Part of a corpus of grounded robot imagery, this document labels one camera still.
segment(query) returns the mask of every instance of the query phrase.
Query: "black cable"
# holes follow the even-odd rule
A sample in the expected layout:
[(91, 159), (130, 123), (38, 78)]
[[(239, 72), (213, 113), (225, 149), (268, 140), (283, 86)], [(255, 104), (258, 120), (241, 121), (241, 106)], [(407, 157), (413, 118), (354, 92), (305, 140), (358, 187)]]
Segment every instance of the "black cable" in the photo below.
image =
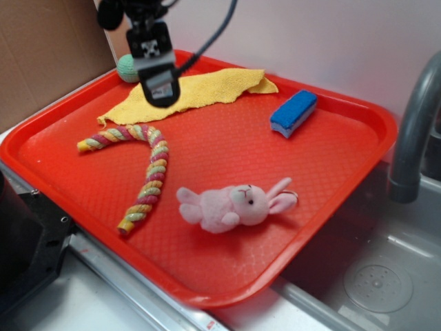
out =
[(232, 0), (231, 4), (229, 5), (229, 10), (227, 13), (227, 16), (224, 18), (224, 21), (218, 28), (218, 30), (205, 42), (205, 44), (190, 57), (187, 62), (185, 62), (181, 67), (175, 69), (173, 71), (173, 77), (177, 79), (180, 77), (184, 72), (189, 70), (201, 57), (201, 55), (210, 47), (217, 38), (222, 34), (223, 30), (228, 26), (229, 21), (232, 19), (234, 10), (236, 9), (237, 0)]
[(179, 0), (174, 0), (174, 1), (172, 1), (171, 3), (169, 3), (168, 5), (163, 5), (163, 6), (166, 7), (166, 8), (168, 9), (168, 8), (171, 8), (172, 6), (176, 5), (176, 3), (177, 3), (178, 1), (179, 1)]

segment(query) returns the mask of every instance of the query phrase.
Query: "white wall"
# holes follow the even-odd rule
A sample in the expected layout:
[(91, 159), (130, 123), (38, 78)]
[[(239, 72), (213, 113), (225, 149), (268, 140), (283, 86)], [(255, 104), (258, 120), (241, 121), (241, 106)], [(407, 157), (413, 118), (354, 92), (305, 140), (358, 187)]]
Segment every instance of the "white wall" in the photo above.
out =
[[(196, 51), (228, 7), (179, 1), (166, 16), (174, 47)], [(400, 118), (438, 50), (440, 0), (239, 0), (206, 55), (374, 102)]]

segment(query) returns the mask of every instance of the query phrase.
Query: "yellow cloth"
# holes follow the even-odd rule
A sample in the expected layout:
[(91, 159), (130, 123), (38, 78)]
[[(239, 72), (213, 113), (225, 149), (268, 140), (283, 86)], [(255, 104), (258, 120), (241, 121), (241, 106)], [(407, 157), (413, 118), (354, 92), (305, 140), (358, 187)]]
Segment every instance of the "yellow cloth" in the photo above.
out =
[(200, 108), (216, 102), (231, 103), (244, 92), (275, 93), (277, 86), (265, 78), (264, 70), (228, 68), (208, 74), (182, 77), (179, 79), (181, 97), (168, 108), (151, 106), (138, 84), (126, 100), (98, 117), (105, 125), (107, 120), (119, 125), (145, 123), (164, 119), (175, 112), (189, 108)]

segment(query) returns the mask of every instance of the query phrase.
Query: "sponge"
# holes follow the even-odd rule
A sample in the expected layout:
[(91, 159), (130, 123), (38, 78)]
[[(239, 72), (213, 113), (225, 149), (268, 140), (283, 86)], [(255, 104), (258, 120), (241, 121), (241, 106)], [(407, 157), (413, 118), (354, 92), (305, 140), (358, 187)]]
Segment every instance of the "sponge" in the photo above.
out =
[(317, 96), (301, 90), (277, 109), (270, 118), (271, 129), (289, 138), (292, 132), (316, 109)]

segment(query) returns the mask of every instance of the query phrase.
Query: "rope toy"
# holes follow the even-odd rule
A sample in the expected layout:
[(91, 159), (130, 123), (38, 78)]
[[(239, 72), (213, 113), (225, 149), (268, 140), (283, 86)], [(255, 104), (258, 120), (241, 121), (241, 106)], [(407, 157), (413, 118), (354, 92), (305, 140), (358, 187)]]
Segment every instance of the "rope toy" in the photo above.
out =
[(134, 229), (135, 223), (143, 220), (158, 201), (167, 167), (169, 152), (167, 141), (164, 140), (161, 131), (143, 124), (118, 126), (117, 128), (100, 131), (76, 145), (80, 152), (87, 152), (100, 150), (112, 143), (132, 140), (148, 141), (152, 153), (144, 186), (141, 188), (135, 203), (127, 209), (123, 220), (117, 227), (121, 234), (129, 234)]

